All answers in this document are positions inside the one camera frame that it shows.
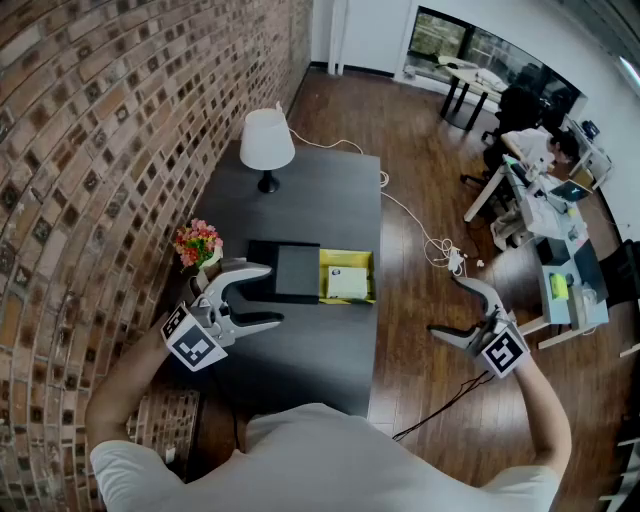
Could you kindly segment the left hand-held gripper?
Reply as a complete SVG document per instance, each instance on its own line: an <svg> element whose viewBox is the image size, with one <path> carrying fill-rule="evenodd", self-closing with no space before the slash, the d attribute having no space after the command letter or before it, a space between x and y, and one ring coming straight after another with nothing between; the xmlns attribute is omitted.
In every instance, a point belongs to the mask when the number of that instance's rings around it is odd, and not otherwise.
<svg viewBox="0 0 640 512"><path fill-rule="evenodd" d="M234 313L229 317L225 290L234 284L266 278L270 266L248 262L245 258L223 258L206 269L209 283L206 295L192 305L186 300L175 304L160 332L169 351L190 371L200 371L227 356L238 338L278 327L284 316L276 312Z"/></svg>

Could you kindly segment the yellow-white package with blue label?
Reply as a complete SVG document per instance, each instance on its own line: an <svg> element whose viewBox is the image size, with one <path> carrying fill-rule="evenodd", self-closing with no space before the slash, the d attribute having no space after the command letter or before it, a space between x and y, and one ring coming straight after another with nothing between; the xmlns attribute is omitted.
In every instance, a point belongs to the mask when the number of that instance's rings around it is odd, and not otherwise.
<svg viewBox="0 0 640 512"><path fill-rule="evenodd" d="M364 300L368 295L366 268L329 266L327 297L331 299Z"/></svg>

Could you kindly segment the person's left forearm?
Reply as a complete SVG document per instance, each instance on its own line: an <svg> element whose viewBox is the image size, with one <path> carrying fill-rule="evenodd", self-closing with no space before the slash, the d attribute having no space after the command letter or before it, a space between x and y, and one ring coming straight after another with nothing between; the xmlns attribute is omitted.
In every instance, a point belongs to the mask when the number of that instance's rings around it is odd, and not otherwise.
<svg viewBox="0 0 640 512"><path fill-rule="evenodd" d="M147 393L176 392L183 394L186 387L175 377L163 375L154 382L158 370L170 355L161 335L167 320L159 320L121 356L94 390L85 411L87 452L108 441L128 442L127 423Z"/></svg>

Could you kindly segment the person's right forearm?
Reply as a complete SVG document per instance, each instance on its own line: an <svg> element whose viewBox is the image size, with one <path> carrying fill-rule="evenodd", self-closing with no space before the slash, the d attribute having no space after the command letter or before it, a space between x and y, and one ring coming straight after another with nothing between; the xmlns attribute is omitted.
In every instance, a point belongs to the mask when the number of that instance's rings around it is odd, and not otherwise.
<svg viewBox="0 0 640 512"><path fill-rule="evenodd" d="M572 434L568 416L550 382L528 355L514 370L527 414L534 450L533 465L551 472L561 480L572 452Z"/></svg>

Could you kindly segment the colourful flower bouquet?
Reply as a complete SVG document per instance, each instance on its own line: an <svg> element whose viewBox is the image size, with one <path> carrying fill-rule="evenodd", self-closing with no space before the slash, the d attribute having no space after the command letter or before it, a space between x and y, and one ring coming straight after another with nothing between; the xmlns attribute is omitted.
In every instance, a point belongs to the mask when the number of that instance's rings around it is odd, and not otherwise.
<svg viewBox="0 0 640 512"><path fill-rule="evenodd" d="M206 271L214 267L223 258L223 245L217 229L199 218L179 227L173 240L182 272Z"/></svg>

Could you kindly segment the grey office desk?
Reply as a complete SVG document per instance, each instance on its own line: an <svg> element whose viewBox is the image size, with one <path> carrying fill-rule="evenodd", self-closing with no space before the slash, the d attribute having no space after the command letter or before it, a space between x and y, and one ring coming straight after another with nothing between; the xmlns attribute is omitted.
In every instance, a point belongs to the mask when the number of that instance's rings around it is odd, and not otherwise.
<svg viewBox="0 0 640 512"><path fill-rule="evenodd" d="M541 292L542 315L521 325L519 330L523 335L528 335L552 325L569 326L570 329L539 342L539 349L549 348L576 336L584 335L609 321L606 300L600 303L596 302L596 293L588 285L582 284L576 268L574 254L584 242L581 244L570 240L565 242L571 259L564 265L543 266L537 256L536 274ZM551 273L559 273L566 276L569 285L569 299L567 301L554 301L551 299L549 285L549 275Z"/></svg>

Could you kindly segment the black desktop box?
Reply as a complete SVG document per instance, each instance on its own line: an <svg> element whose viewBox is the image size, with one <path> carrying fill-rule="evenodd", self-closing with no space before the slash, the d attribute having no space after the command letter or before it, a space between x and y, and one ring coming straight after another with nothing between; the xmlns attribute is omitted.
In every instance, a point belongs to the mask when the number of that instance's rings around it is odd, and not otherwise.
<svg viewBox="0 0 640 512"><path fill-rule="evenodd" d="M543 266L562 266L571 259L566 242L561 239L542 239L536 244L536 252Z"/></svg>

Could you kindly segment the white office desk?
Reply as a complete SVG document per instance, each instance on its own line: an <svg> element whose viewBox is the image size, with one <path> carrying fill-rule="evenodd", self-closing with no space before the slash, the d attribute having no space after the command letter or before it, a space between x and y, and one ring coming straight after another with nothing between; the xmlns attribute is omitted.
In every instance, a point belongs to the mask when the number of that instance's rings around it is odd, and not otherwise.
<svg viewBox="0 0 640 512"><path fill-rule="evenodd" d="M531 181L527 178L519 160L504 155L502 165L464 214L464 221L470 223L503 185L504 188L508 186L512 191L516 207L530 233L540 237L566 238L581 244L588 238L588 232L586 222L579 211L578 202L565 202L549 194L552 188L564 181L548 174L538 174Z"/></svg>

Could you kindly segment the black closed laptop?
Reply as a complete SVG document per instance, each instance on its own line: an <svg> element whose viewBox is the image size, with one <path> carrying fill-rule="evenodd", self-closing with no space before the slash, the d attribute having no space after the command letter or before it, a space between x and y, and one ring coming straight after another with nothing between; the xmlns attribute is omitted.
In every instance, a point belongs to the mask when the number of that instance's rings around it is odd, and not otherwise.
<svg viewBox="0 0 640 512"><path fill-rule="evenodd" d="M574 254L576 268L583 285L588 285L596 293L596 302L608 298L604 275L590 239L587 239Z"/></svg>

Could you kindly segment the white table lamp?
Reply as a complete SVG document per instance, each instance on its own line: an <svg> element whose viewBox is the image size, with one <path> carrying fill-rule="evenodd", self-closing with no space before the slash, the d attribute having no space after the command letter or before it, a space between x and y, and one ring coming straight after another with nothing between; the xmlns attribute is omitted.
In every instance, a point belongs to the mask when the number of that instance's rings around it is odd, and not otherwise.
<svg viewBox="0 0 640 512"><path fill-rule="evenodd" d="M258 190L273 193L279 188L275 170L284 168L295 156L295 147L285 113L279 102L274 108L250 112L244 120L240 160L248 168L261 171Z"/></svg>

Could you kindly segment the black mesh chair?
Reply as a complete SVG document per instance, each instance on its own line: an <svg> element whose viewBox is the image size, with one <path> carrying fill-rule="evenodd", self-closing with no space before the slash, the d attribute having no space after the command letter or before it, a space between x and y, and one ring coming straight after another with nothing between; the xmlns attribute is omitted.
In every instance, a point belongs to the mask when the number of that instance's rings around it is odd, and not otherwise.
<svg viewBox="0 0 640 512"><path fill-rule="evenodd" d="M608 307L640 299L640 241L625 240L599 264L608 292Z"/></svg>

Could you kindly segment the open laptop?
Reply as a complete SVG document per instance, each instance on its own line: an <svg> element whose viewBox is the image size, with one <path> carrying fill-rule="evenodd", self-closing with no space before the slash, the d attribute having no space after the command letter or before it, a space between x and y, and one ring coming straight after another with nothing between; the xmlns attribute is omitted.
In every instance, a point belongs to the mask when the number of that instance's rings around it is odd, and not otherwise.
<svg viewBox="0 0 640 512"><path fill-rule="evenodd" d="M589 197L592 191L571 179L567 179L552 188L549 194L565 202L576 203Z"/></svg>

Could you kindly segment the person's white shirt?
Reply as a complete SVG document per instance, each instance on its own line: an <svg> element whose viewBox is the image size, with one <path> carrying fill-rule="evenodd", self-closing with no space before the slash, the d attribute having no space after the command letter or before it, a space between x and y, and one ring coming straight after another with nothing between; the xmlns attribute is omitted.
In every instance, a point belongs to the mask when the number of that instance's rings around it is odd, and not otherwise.
<svg viewBox="0 0 640 512"><path fill-rule="evenodd" d="M528 465L464 484L324 404L252 420L247 448L189 484L131 442L103 442L90 459L109 512L548 512L560 483Z"/></svg>

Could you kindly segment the large window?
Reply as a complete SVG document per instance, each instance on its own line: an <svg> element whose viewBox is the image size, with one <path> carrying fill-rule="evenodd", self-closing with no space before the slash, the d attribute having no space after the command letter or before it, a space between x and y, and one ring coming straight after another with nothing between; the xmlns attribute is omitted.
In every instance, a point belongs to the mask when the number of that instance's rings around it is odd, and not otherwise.
<svg viewBox="0 0 640 512"><path fill-rule="evenodd" d="M481 69L481 82L494 87L489 94L493 102L498 102L507 88L520 87L568 113L581 96L567 79L521 48L468 22L419 7L404 76L446 83L453 69Z"/></svg>

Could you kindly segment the white wall pipe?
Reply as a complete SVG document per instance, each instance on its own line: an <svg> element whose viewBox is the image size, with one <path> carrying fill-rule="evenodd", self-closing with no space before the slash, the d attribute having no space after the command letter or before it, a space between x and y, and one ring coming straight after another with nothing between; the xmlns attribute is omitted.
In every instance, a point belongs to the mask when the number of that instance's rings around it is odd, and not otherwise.
<svg viewBox="0 0 640 512"><path fill-rule="evenodd" d="M348 0L332 1L328 57L328 74L331 76L341 76L343 74L342 50L347 24L348 4Z"/></svg>

